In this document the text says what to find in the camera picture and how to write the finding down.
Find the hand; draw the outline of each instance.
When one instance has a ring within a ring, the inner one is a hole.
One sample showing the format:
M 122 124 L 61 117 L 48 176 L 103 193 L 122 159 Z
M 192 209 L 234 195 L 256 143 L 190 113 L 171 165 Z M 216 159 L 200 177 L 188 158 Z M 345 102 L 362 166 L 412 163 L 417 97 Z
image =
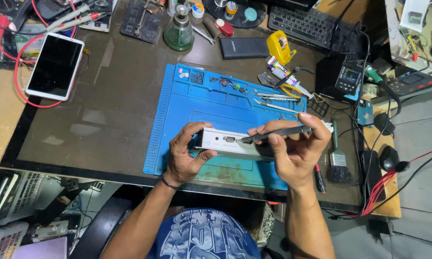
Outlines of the hand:
M 312 170 L 331 138 L 330 131 L 316 116 L 301 112 L 299 121 L 312 129 L 311 136 L 307 133 L 283 137 L 278 134 L 269 135 L 277 175 L 294 190 L 313 185 Z M 271 120 L 265 125 L 248 130 L 248 134 L 263 135 L 296 126 L 299 126 L 296 121 Z
M 211 158 L 217 156 L 215 150 L 204 150 L 194 158 L 189 155 L 187 145 L 194 134 L 211 127 L 208 122 L 189 122 L 179 134 L 169 142 L 168 168 L 163 178 L 167 183 L 179 187 L 194 179 L 202 166 Z

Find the blue silicone mat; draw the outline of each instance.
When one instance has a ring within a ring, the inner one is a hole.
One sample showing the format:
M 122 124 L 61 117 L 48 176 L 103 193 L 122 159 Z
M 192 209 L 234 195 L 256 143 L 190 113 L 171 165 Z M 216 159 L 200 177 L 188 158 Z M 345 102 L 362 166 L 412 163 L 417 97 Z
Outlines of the blue silicone mat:
M 197 71 L 204 74 L 202 84 L 193 83 L 190 79 Z M 218 80 L 210 82 L 211 77 L 229 79 L 247 91 L 240 93 L 231 85 L 224 87 Z M 168 143 L 188 122 L 211 122 L 213 127 L 219 130 L 246 133 L 248 129 L 281 116 L 288 120 L 297 120 L 293 112 L 284 112 L 256 103 L 253 99 L 260 100 L 260 97 L 253 94 L 256 92 L 278 94 L 271 88 L 236 78 L 182 64 L 168 64 L 150 135 L 144 173 L 160 175 L 166 170 Z M 306 99 L 301 99 L 299 105 L 291 101 L 274 101 L 273 104 L 305 112 Z M 197 179 L 279 190 L 286 190 L 288 187 L 277 177 L 274 163 L 225 157 L 210 159 L 200 170 Z

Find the bracelet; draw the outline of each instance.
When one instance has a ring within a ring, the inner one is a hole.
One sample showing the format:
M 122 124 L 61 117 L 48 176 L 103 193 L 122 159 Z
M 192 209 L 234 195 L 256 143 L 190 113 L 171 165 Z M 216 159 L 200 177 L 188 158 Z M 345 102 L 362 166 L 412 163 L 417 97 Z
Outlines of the bracelet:
M 163 177 L 163 175 L 165 175 L 165 173 L 163 173 L 163 174 L 160 175 L 160 178 L 162 179 L 162 182 L 163 182 L 165 185 L 167 185 L 168 187 L 171 187 L 173 190 L 178 191 L 178 190 L 179 190 L 179 187 L 176 187 L 176 186 L 173 186 L 173 185 L 167 183 L 167 182 L 165 181 L 165 178 Z

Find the man's left hand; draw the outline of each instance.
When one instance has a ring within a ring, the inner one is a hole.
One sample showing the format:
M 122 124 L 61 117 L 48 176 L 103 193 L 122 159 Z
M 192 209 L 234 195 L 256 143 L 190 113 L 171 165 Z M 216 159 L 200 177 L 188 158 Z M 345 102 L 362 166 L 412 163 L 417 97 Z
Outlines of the man's left hand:
M 167 183 L 179 187 L 194 179 L 202 166 L 217 156 L 215 150 L 204 150 L 194 158 L 189 155 L 188 144 L 193 136 L 203 128 L 211 127 L 208 122 L 189 122 L 179 134 L 169 142 L 168 168 L 163 177 Z

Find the red wire bundle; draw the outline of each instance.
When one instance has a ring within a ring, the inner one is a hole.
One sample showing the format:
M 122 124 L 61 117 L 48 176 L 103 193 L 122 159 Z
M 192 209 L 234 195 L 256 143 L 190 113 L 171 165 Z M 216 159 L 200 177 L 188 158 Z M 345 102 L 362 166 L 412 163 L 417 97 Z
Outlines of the red wire bundle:
M 43 18 L 41 17 L 39 11 L 37 10 L 37 7 L 35 6 L 35 1 L 34 1 L 34 0 L 31 0 L 31 1 L 32 1 L 32 6 L 34 7 L 34 11 L 35 11 L 35 13 L 38 15 L 38 17 L 39 17 L 40 20 L 43 22 L 43 24 L 47 27 L 48 24 L 43 20 Z M 69 1 L 69 3 L 70 3 L 70 6 L 72 7 L 72 9 L 75 11 L 76 9 L 75 9 L 75 6 L 74 6 L 74 4 L 72 3 L 72 1 Z M 7 28 L 9 24 L 10 24 L 10 21 L 8 20 L 8 18 L 5 17 L 5 16 L 3 16 L 3 15 L 1 15 L 1 16 L 0 16 L 0 26 Z M 74 37 L 76 30 L 77 30 L 77 26 L 74 26 L 74 29 L 72 30 L 72 35 L 70 36 L 71 38 Z M 35 38 L 29 40 L 29 41 L 24 45 L 24 47 L 21 49 L 21 51 L 19 51 L 19 53 L 17 54 L 17 57 L 15 58 L 15 57 L 13 57 L 13 56 L 10 56 L 9 54 L 7 54 L 7 53 L 5 52 L 5 50 L 3 50 L 3 47 L 2 47 L 2 44 L 1 44 L 1 39 L 2 39 L 2 36 L 3 36 L 3 33 L 4 33 L 4 32 L 5 32 L 5 30 L 2 29 L 2 28 L 0 28 L 0 50 L 1 50 L 1 52 L 3 52 L 3 54 L 4 54 L 5 56 L 7 56 L 7 57 L 11 58 L 12 60 L 15 60 L 15 61 L 16 61 L 15 71 L 14 71 L 14 82 L 15 82 L 16 90 L 17 90 L 19 96 L 20 96 L 21 98 L 23 98 L 23 100 L 26 101 L 26 103 L 28 103 L 28 104 L 30 104 L 30 105 L 32 105 L 32 106 L 38 107 L 38 108 L 51 108 L 51 107 L 54 107 L 54 106 L 60 104 L 61 101 L 58 101 L 58 102 L 56 102 L 56 103 L 54 103 L 54 104 L 46 105 L 46 106 L 37 105 L 37 104 L 32 103 L 31 101 L 29 101 L 29 100 L 28 100 L 28 99 L 23 95 L 23 93 L 21 93 L 21 89 L 19 88 L 19 85 L 18 85 L 18 82 L 17 82 L 17 70 L 18 70 L 18 67 L 19 67 L 19 61 L 20 61 L 20 59 L 21 59 L 21 55 L 23 54 L 24 50 L 25 50 L 25 49 L 26 49 L 26 48 L 27 48 L 27 47 L 28 47 L 32 42 L 34 42 L 36 39 L 38 39 L 38 38 L 40 38 L 41 36 L 43 36 L 43 34 L 38 35 L 38 36 L 36 36 Z M 36 61 L 36 60 L 21 60 L 21 62 L 23 62 L 23 63 L 35 63 L 35 62 L 37 62 L 37 61 Z
M 410 163 L 415 161 L 416 159 L 427 156 L 430 153 L 432 153 L 432 151 L 411 160 Z M 368 205 L 366 206 L 365 210 L 362 212 L 360 216 L 367 215 L 373 210 L 379 195 L 381 194 L 382 191 L 384 191 L 384 188 L 392 181 L 395 174 L 397 174 L 397 171 L 395 169 L 392 169 L 381 177 L 381 179 L 376 183 L 376 185 L 371 190 L 371 195 L 368 199 Z

